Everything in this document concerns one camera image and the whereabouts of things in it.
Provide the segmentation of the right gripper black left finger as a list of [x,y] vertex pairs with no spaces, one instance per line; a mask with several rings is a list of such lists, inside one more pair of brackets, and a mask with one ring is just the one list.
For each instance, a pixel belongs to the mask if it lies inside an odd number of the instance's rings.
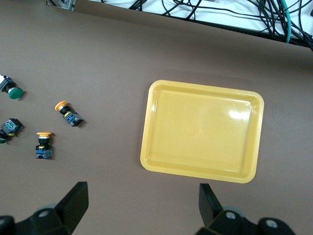
[[2,235],[71,235],[89,207],[87,182],[75,186],[55,206],[37,210],[27,219],[15,222],[14,217],[0,217]]

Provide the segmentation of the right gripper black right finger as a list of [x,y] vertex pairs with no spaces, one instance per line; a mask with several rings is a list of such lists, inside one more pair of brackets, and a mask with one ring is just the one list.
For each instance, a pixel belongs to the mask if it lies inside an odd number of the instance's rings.
[[293,235],[288,224],[263,217],[254,224],[235,210],[224,209],[209,184],[200,184],[199,210],[204,223],[198,235]]

